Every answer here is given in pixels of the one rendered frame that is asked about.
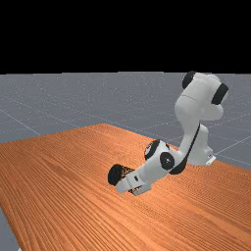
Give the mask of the dark mesh basket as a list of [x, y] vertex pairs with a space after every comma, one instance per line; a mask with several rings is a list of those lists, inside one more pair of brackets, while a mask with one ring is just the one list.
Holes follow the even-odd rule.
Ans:
[[138, 171], [115, 164], [108, 172], [108, 182], [114, 185], [117, 191], [122, 194], [129, 192], [138, 196], [142, 181], [138, 177]]

